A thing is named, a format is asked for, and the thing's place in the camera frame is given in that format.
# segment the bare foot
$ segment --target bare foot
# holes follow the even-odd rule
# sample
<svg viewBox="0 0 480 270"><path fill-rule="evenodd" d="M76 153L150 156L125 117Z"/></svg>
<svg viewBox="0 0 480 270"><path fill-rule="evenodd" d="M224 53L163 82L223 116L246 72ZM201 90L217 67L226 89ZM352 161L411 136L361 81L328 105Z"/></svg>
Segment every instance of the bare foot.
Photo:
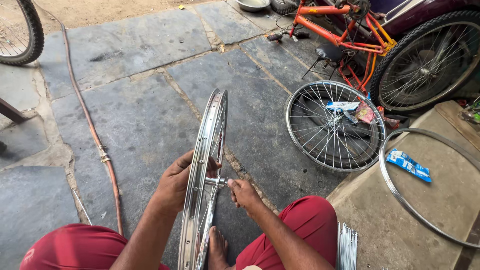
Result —
<svg viewBox="0 0 480 270"><path fill-rule="evenodd" d="M220 231L212 226L208 232L210 243L208 245L208 269L210 270L230 270L227 263L228 242Z"/></svg>

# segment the orange bicycle frame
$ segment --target orange bicycle frame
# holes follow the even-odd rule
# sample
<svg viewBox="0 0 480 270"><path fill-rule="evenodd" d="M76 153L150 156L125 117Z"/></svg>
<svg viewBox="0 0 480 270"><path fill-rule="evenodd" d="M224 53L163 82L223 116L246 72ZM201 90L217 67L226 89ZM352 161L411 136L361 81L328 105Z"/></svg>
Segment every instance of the orange bicycle frame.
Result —
<svg viewBox="0 0 480 270"><path fill-rule="evenodd" d="M350 12L350 9L355 9L358 8L357 6L354 5L345 5L343 8L336 8L335 6L318 6L318 7L305 7L305 0L301 0L299 8L297 10L297 14L295 15L295 20L293 21L293 27L292 30L290 31L290 37L292 37L295 27L298 24L301 24L305 26L306 28L314 31L315 33L321 35L328 41L332 42L336 46L344 46L349 49L356 49L356 50L362 50L368 52L368 59L367 59L367 66L365 68L365 75L364 79L360 81L360 79L356 76L356 74L353 72L352 68L346 64L343 63L343 61L340 63L340 67L338 68L338 71L340 75L344 78L344 80L351 86L352 82L348 80L348 78L343 74L342 70L346 67L350 73L352 74L352 77L355 79L353 81L354 84L356 84L355 88L357 90L361 90L364 94L367 93L365 89L365 85L367 85L368 81L370 80L373 70L375 67L375 61L377 58L377 55L380 54L381 56L386 55L386 53L395 46L396 42L391 39L391 37L387 34L387 32L382 28L382 26L378 23L377 20L370 14L370 12L367 13L365 16L365 21L367 23L367 26L370 28L371 32L373 33L373 36L376 38L378 41L379 45L375 44L366 44L366 43L358 43L358 42L346 42L347 35L349 32L353 30L355 27L355 24L357 23L356 20L351 20L351 22L348 24L347 29L343 32L342 36L339 37L332 33L331 31L326 30L325 28L314 24L313 22L309 21L307 18L305 18L303 15L305 14L310 14L310 15L318 15L318 14L324 14L324 15L329 15L329 14L348 14ZM382 39L380 34L378 33L377 29L382 33L382 35L385 37L386 41ZM368 69L370 62L372 62L372 68L370 74L367 76Z"/></svg>

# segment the metal bowl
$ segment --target metal bowl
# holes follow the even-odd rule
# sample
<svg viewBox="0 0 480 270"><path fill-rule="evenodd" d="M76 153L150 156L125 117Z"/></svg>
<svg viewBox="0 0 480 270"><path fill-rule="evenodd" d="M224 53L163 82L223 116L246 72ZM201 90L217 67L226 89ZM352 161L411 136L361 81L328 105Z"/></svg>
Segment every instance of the metal bowl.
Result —
<svg viewBox="0 0 480 270"><path fill-rule="evenodd" d="M236 0L240 8L249 11L257 12L270 5L270 0Z"/></svg>

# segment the red pants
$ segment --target red pants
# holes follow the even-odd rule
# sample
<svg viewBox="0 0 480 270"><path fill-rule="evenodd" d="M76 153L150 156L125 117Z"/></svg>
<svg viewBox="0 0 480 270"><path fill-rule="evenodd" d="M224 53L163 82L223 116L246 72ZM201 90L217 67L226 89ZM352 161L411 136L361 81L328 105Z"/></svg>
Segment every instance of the red pants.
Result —
<svg viewBox="0 0 480 270"><path fill-rule="evenodd" d="M335 267L337 220L327 200L317 196L301 198L287 206L279 218ZM109 269L126 244L125 237L109 228L70 224L38 240L23 258L20 270ZM238 270L249 265L263 270L285 269L265 234L237 257ZM168 267L160 265L159 269Z"/></svg>

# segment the person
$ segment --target person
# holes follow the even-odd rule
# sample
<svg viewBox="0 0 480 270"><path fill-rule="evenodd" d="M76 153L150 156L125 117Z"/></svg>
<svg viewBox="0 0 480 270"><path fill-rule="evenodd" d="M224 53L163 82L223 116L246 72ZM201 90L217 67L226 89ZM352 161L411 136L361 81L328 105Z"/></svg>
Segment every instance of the person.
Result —
<svg viewBox="0 0 480 270"><path fill-rule="evenodd" d="M102 226L66 225L38 240L23 258L20 270L167 270L160 260L173 222L183 210L192 157L193 151L184 154L163 173L129 241ZM228 186L236 207L245 208L263 234L238 255L236 265L230 266L226 260L228 242L212 226L210 270L334 269L337 219L328 201L307 196L294 201L277 216L249 182L229 179Z"/></svg>

